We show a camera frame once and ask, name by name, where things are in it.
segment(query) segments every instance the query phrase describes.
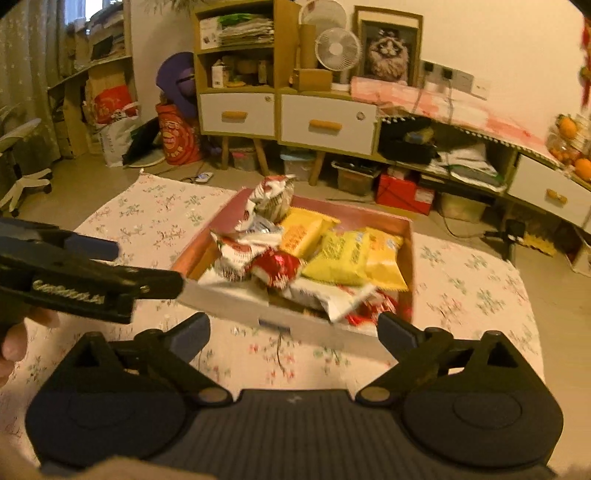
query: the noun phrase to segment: red decoration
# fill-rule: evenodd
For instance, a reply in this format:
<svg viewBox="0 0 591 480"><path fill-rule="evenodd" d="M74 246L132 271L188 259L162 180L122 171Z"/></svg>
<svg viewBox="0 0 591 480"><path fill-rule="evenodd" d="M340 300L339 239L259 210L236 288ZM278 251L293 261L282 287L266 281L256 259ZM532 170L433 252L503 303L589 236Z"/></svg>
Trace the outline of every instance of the red decoration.
<svg viewBox="0 0 591 480"><path fill-rule="evenodd" d="M581 37L581 48L585 50L585 66L581 69L583 79L583 98L581 107L587 107L589 93L591 92L591 19L585 18L583 23L583 34Z"/></svg>

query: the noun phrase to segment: floral rug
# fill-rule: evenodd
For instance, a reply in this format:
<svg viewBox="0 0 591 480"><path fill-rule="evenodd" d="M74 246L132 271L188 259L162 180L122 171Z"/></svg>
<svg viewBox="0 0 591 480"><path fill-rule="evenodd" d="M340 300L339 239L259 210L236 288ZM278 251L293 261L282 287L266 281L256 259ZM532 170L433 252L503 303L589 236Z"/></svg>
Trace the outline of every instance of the floral rug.
<svg viewBox="0 0 591 480"><path fill-rule="evenodd" d="M77 231L118 241L118 264L169 268L233 194L144 173ZM468 339L501 330L543 378L538 329L518 271L486 253L429 236L416 234L414 245L414 324L440 326ZM8 433L23 455L36 461L24 428L27 405L83 333L101 331L108 340L129 339L148 328L169 330L193 312L174 300L145 300L129 326L62 315L59 328L46 329L27 320L27 356L0 390L0 432ZM355 394L389 368L218 318L212 318L211 340L192 365L235 397L243 388L345 388Z"/></svg>

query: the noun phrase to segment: finger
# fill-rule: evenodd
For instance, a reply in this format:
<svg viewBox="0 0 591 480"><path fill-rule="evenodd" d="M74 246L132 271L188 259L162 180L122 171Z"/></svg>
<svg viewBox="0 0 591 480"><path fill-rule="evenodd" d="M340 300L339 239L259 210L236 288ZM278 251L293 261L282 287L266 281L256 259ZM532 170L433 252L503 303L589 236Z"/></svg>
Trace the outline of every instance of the finger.
<svg viewBox="0 0 591 480"><path fill-rule="evenodd" d="M39 307L34 307L31 309L29 318L48 328L55 328L60 326L60 318L58 317L57 312L54 312L53 310L46 310Z"/></svg>
<svg viewBox="0 0 591 480"><path fill-rule="evenodd" d="M0 360L0 378L8 377L14 370L14 362L9 360Z"/></svg>
<svg viewBox="0 0 591 480"><path fill-rule="evenodd" d="M11 362L20 362L27 353L27 327L23 322L10 327L2 343L2 357Z"/></svg>

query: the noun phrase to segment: white wall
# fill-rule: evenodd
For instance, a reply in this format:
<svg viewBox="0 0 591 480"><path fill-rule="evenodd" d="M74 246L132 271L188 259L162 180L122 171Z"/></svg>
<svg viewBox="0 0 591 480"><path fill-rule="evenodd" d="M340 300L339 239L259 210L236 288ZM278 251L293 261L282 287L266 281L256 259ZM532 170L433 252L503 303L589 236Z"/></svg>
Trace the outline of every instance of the white wall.
<svg viewBox="0 0 591 480"><path fill-rule="evenodd" d="M582 16L569 0L340 0L423 15L421 58L492 84L489 104L545 135L558 113L579 111ZM193 50L188 16L132 1L135 82L142 118L158 102L155 75L169 55Z"/></svg>
<svg viewBox="0 0 591 480"><path fill-rule="evenodd" d="M131 2L131 38L134 78L144 122L156 116L160 100L156 87L158 69L168 57L180 51L193 51L193 26L188 15L169 10L154 13L147 2Z"/></svg>

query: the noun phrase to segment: red bag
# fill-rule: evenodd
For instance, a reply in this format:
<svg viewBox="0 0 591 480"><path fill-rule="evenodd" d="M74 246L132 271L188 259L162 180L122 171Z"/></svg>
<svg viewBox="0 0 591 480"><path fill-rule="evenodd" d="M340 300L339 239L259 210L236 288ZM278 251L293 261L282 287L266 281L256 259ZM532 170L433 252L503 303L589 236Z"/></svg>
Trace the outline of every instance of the red bag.
<svg viewBox="0 0 591 480"><path fill-rule="evenodd" d="M127 85L119 85L103 90L95 97L96 123L110 124L113 121L112 115L130 103L133 103L133 100ZM125 113L127 116L136 116L138 110L135 107L128 108Z"/></svg>

